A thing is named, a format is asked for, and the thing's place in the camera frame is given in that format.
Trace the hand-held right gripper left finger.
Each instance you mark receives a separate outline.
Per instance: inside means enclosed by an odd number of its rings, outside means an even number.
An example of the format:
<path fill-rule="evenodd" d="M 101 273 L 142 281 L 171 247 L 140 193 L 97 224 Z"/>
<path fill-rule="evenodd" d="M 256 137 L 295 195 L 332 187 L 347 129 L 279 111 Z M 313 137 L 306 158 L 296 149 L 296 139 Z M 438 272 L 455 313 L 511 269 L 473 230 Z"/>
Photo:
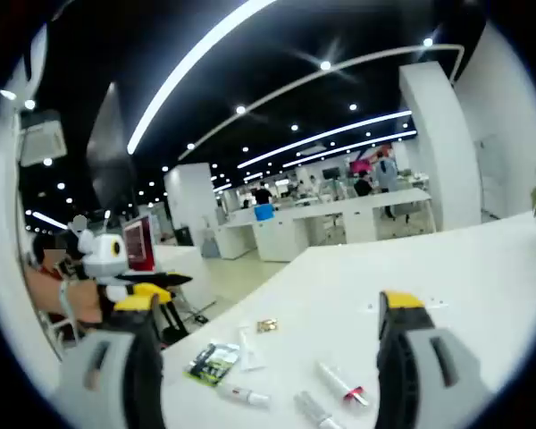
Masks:
<path fill-rule="evenodd" d="M 118 302 L 102 329 L 63 359 L 58 412 L 72 428 L 164 428 L 163 358 L 155 313 L 160 297 Z"/>

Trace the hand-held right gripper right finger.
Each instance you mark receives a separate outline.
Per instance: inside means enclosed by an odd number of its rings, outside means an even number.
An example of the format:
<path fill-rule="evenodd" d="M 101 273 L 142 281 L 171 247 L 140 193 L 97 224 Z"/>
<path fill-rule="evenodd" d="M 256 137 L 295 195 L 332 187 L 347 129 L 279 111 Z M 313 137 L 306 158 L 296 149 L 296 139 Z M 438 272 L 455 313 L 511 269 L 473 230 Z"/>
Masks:
<path fill-rule="evenodd" d="M 479 359 L 416 296 L 379 297 L 377 428 L 466 428 L 490 401 Z"/>

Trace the person's left hand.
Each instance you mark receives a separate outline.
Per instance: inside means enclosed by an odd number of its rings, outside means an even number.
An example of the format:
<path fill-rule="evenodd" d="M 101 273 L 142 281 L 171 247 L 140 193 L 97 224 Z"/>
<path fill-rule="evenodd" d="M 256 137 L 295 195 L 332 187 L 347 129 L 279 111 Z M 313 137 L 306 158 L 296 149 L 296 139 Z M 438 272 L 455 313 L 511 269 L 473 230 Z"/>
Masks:
<path fill-rule="evenodd" d="M 101 325 L 113 312 L 114 303 L 107 297 L 104 284 L 78 281 L 68 287 L 67 293 L 75 318 L 86 326 Z"/>

